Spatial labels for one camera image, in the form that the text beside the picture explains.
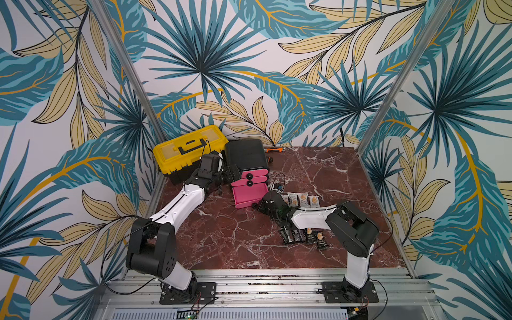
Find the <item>pink top drawer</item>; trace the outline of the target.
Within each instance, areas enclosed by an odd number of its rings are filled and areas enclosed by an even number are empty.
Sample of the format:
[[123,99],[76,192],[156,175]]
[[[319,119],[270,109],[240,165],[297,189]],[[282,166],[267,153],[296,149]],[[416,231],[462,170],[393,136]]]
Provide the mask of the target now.
[[268,178],[268,175],[269,175],[269,169],[261,168],[261,169],[245,170],[242,172],[241,178],[246,179],[246,180],[255,180],[255,179],[259,179],[261,177]]

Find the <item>white cookie packet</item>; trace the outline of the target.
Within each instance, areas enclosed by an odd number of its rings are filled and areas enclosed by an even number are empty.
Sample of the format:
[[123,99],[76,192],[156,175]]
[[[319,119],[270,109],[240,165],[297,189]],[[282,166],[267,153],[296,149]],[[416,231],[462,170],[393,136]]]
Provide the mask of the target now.
[[309,205],[311,208],[320,208],[319,197],[317,195],[309,196]]
[[297,198],[301,207],[310,208],[311,205],[309,204],[309,196],[307,193],[298,193]]
[[299,196],[297,193],[288,193],[287,196],[291,207],[299,207]]

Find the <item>black drawer cabinet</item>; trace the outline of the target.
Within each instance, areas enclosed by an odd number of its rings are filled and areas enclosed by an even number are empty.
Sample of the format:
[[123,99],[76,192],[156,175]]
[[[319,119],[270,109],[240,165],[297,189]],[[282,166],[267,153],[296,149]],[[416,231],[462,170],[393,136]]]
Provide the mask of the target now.
[[245,170],[269,169],[263,143],[258,139],[230,141],[225,145],[227,166],[236,165],[241,174]]

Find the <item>black cookie packet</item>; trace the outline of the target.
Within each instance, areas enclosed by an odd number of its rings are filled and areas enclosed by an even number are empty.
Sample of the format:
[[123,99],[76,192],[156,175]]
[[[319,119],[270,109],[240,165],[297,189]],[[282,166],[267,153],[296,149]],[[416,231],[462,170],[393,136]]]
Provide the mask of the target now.
[[291,233],[291,240],[293,241],[293,243],[303,242],[302,232],[300,230],[292,229],[290,231],[290,233]]
[[306,245],[313,245],[317,243],[317,233],[314,232],[313,229],[307,228],[303,230],[304,236],[305,236],[305,244]]
[[287,229],[280,229],[279,234],[283,240],[284,245],[290,245],[293,243],[293,237],[290,236],[289,230]]
[[320,251],[329,249],[329,244],[327,243],[326,238],[325,238],[323,232],[318,232],[317,233],[316,245],[317,245],[317,249],[320,250]]

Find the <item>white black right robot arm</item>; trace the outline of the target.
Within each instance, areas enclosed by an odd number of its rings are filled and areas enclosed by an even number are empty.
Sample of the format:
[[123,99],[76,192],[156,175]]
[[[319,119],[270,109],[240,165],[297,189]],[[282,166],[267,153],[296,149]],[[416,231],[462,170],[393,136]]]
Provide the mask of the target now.
[[276,191],[270,191],[251,206],[281,228],[285,245],[313,243],[313,236],[332,232],[347,251],[344,285],[361,290],[369,283],[370,256],[379,228],[352,201],[326,207],[292,207]]

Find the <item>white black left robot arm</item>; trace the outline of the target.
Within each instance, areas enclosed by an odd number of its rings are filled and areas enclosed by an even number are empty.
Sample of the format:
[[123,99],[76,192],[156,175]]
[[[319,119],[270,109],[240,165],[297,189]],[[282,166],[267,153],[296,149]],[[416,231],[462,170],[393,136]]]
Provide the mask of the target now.
[[133,223],[126,267],[152,275],[179,291],[193,287],[192,271],[178,262],[176,233],[209,194],[233,180],[233,171],[229,167],[217,172],[196,169],[163,209],[148,219],[138,218]]

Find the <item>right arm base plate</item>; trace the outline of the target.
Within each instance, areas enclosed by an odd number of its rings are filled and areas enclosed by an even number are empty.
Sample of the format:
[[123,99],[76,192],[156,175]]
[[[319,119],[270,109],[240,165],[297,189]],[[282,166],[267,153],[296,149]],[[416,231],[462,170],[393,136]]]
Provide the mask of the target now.
[[367,281],[362,288],[348,281],[326,281],[321,283],[317,293],[324,296],[326,303],[359,303],[362,305],[378,303],[379,297],[373,282]]

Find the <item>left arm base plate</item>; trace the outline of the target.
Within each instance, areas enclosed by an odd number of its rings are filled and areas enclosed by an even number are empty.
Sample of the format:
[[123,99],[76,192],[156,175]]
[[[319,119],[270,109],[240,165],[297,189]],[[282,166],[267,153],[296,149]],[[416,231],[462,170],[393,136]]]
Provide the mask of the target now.
[[178,290],[161,283],[160,305],[208,305],[217,299],[215,282],[191,283],[186,290]]

